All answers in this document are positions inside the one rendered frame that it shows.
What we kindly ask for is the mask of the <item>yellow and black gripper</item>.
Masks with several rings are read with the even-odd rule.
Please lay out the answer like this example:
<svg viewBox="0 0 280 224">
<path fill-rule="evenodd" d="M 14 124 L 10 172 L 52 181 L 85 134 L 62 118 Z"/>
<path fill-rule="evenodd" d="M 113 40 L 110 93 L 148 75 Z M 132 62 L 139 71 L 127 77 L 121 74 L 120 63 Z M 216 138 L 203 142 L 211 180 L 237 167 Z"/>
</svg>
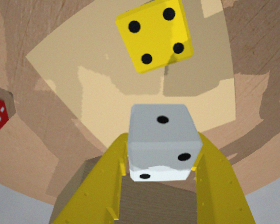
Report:
<svg viewBox="0 0 280 224">
<path fill-rule="evenodd" d="M 196 173 L 197 224 L 256 224 L 229 160 L 202 133 Z M 128 133 L 109 146 L 52 224 L 114 224 L 119 219 Z"/>
</svg>

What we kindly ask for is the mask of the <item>yellow die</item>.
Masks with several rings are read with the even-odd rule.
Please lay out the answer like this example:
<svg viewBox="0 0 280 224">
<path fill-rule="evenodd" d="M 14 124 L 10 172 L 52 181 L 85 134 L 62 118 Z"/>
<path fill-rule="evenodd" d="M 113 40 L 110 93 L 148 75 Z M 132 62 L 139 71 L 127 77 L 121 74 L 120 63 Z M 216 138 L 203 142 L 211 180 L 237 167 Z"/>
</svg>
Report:
<svg viewBox="0 0 280 224">
<path fill-rule="evenodd" d="M 115 23 L 138 73 L 194 53 L 182 0 L 149 2 L 118 15 Z"/>
</svg>

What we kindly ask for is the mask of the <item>white die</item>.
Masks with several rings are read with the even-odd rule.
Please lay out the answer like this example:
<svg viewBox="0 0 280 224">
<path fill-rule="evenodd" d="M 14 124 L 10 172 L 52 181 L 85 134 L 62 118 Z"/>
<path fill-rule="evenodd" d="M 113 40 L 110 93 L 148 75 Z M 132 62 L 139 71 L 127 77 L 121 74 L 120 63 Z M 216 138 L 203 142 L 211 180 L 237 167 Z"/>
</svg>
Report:
<svg viewBox="0 0 280 224">
<path fill-rule="evenodd" d="M 134 181 L 186 180 L 202 141 L 185 104 L 134 104 L 128 132 Z"/>
</svg>

